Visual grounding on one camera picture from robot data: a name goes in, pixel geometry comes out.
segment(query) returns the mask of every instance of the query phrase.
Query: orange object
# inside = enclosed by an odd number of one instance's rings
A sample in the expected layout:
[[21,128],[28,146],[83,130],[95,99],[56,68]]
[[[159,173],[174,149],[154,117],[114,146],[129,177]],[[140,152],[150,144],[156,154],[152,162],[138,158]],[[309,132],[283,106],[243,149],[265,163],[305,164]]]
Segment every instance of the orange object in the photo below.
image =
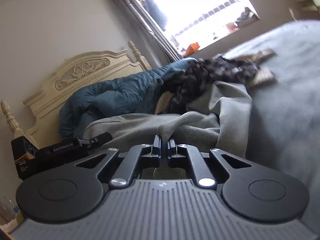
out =
[[187,48],[185,57],[188,57],[191,54],[195,53],[196,51],[198,51],[199,48],[200,48],[200,46],[199,46],[198,42],[190,44],[189,47]]

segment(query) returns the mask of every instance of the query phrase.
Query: bedpost finial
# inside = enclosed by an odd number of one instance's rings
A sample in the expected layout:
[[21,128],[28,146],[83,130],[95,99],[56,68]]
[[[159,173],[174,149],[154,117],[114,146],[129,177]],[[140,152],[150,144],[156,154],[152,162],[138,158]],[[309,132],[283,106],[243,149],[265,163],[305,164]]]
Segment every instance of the bedpost finial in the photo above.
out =
[[9,107],[8,103],[4,100],[1,100],[1,110],[7,119],[7,123],[10,127],[10,130],[12,132],[15,132],[16,130],[20,130],[21,128],[20,128],[18,122],[16,121],[15,117],[11,114],[10,107]]
[[132,42],[132,41],[128,41],[128,46],[129,48],[132,50],[133,55],[136,57],[136,59],[138,60],[138,57],[141,56],[141,53],[138,51],[138,49],[136,48],[136,45]]

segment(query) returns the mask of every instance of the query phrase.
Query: headboard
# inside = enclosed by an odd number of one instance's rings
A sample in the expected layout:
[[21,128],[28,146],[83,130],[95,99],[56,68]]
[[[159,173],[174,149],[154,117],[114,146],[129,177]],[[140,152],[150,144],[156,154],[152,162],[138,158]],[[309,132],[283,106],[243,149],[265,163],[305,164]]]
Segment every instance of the headboard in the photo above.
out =
[[23,102],[31,108],[36,118],[35,125],[26,132],[22,131],[11,114],[9,105],[2,100],[1,109],[14,137],[25,136],[37,148],[58,143],[61,141],[58,133],[59,112],[73,92],[99,81],[150,70],[148,61],[133,42],[129,41],[128,45],[137,59],[136,63],[130,61],[126,49],[119,52],[85,52],[67,59],[44,80],[39,91]]

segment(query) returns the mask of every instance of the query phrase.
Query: blue comforter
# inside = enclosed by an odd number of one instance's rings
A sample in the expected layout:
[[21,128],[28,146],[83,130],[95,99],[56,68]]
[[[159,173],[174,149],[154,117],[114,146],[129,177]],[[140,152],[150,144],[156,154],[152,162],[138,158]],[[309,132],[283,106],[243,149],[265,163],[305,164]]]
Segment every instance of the blue comforter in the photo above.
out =
[[93,121],[129,113],[153,114],[161,86],[173,74],[188,68],[194,58],[127,77],[107,80],[77,90],[60,110],[59,133],[82,138]]

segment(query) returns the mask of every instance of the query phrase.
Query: curtain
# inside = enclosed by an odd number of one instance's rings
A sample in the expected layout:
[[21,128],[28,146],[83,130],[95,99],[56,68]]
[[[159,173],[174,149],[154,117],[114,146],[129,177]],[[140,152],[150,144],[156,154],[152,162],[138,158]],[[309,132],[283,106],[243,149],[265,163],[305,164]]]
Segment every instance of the curtain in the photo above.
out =
[[181,55],[164,36],[161,28],[138,0],[116,0],[127,12],[132,23],[145,35],[147,45],[152,48],[162,65],[181,59]]

